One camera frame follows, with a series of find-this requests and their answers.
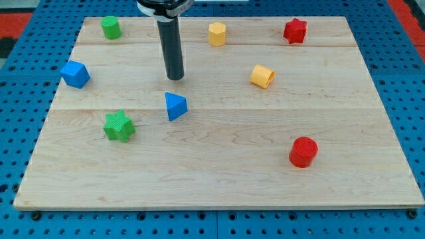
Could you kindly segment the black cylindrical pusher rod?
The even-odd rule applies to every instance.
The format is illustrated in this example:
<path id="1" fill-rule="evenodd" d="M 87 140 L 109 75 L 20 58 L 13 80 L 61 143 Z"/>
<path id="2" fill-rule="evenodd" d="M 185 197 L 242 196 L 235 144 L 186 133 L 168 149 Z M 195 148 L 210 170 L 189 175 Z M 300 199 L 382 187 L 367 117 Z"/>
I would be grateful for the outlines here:
<path id="1" fill-rule="evenodd" d="M 170 80 L 184 77 L 183 53 L 178 18 L 168 22 L 157 22 L 166 75 Z"/>

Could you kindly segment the black and silver robot wrist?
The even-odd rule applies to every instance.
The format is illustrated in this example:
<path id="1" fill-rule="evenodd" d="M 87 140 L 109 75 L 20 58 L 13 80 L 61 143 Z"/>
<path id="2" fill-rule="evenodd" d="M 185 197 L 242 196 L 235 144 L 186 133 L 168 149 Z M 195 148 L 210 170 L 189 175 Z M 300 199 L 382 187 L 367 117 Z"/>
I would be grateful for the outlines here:
<path id="1" fill-rule="evenodd" d="M 150 17 L 175 18 L 185 12 L 194 0 L 137 0 L 138 9 Z"/>

